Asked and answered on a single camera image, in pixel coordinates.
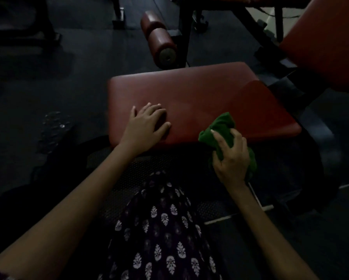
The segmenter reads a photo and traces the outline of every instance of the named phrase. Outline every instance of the green towel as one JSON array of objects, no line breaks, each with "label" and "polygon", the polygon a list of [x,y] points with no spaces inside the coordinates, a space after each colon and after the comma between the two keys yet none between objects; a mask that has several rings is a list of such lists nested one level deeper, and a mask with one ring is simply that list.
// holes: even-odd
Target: green towel
[{"label": "green towel", "polygon": [[[222,135],[229,147],[233,147],[234,137],[230,133],[230,129],[234,127],[235,123],[230,113],[223,113],[219,117],[217,117],[205,131],[200,132],[198,140],[215,149],[218,158],[222,161],[224,159],[224,155],[220,149],[220,146],[218,145],[218,142],[213,137],[211,129]],[[248,152],[251,162],[247,169],[245,177],[246,182],[252,178],[253,173],[257,170],[255,154],[251,148],[248,148]],[[210,165],[212,165],[212,156],[210,157],[209,163]]]}]

